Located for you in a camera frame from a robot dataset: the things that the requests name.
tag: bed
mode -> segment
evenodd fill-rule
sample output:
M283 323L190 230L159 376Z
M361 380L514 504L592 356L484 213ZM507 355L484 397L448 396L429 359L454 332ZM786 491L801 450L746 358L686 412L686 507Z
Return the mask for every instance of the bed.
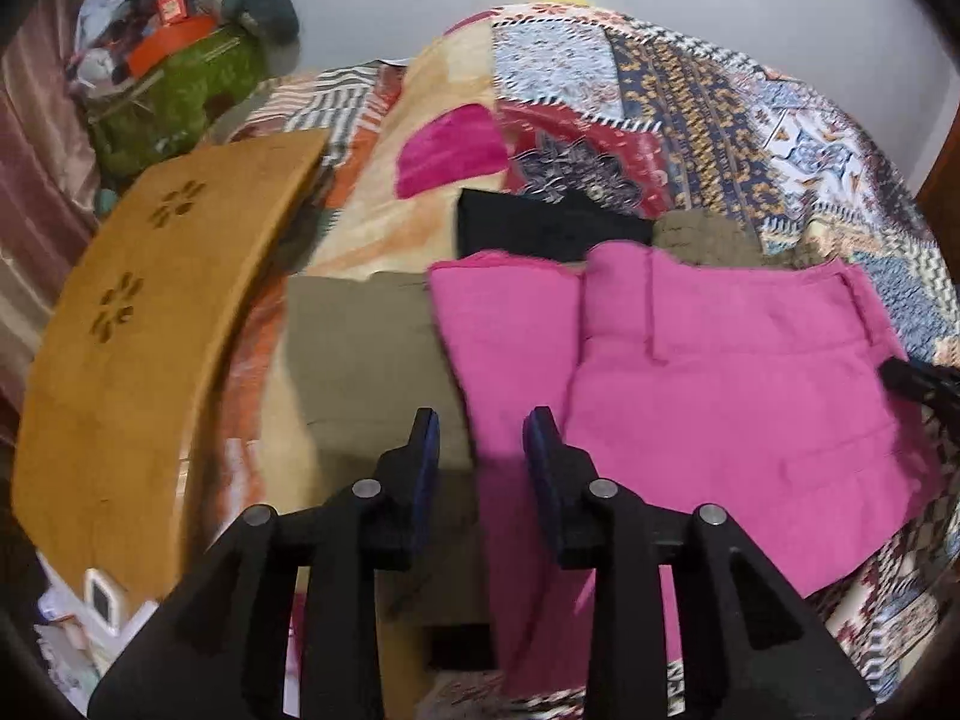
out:
M403 145L467 105L487 108L501 127L510 170L400 199ZM408 67L373 62L272 81L242 122L222 124L208 142L313 127L330 132L328 180L289 234L301 256L287 274L362 279L452 258L463 188L549 194L559 181L616 201L644 169L635 134L652 131L676 207L735 218L770 253L805 242L860 264L906 350L960 365L952 279L899 172L830 100L742 53L597 7L509 5L458 23ZM323 469L286 367L285 279L263 285L230 353L216 427L219 484L205 513L211 533L256 502L282 512L320 503L313 490ZM932 418L928 431L944 495L856 574L810 599L881 702L936 632L960 554L956 451ZM404 646L397 651L409 652ZM671 664L668 678L678 712L682 664ZM424 716L446 716L453 704L488 716L582 707L576 692L496 704L496 680L450 677ZM423 675L400 681L408 703L428 687Z

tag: black fabric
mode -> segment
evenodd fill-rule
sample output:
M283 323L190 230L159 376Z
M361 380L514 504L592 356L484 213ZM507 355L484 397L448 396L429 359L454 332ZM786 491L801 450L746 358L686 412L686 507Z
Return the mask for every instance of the black fabric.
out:
M650 245L654 225L601 208L582 191L569 191L562 202L464 189L457 203L457 254L508 251L561 263L580 262L603 241Z

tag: folded pink clothing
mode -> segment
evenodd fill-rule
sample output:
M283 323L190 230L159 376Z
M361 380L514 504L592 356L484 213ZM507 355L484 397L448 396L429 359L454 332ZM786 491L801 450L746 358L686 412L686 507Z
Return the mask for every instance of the folded pink clothing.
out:
M551 570L539 535L526 533L536 531L533 511L512 512L509 530L493 521L509 507L533 509L533 498L516 468L525 467L522 415L494 422L491 404L513 386L537 394L551 346L565 357L550 368L554 400L541 405L554 408L570 445L648 503L685 512L721 504L803 595L855 570L939 490L918 409L891 399L875 372L904 351L855 266L695 269L661 251L610 242L589 253L578 284L543 264L497 261L489 271L482 261L464 267L470 260L438 268L431 288L477 443L494 635L510 695L574 688L587 678L589 577ZM569 285L562 310L552 290L529 289L532 271ZM509 290L509 304L501 302L506 274L526 285ZM464 310L479 303L473 319L482 328L469 328ZM504 348L509 362L500 358ZM560 381L564 371L569 386ZM510 453L485 454L508 440ZM507 492L516 485L524 493ZM536 572L498 577L524 560ZM672 659L680 647L666 597Z

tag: curtain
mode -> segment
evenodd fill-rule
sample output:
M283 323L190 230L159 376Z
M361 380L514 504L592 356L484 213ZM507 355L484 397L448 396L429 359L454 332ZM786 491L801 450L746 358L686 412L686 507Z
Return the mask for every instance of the curtain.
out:
M96 230L100 179L66 89L83 0L38 0L0 57L0 440L70 269Z

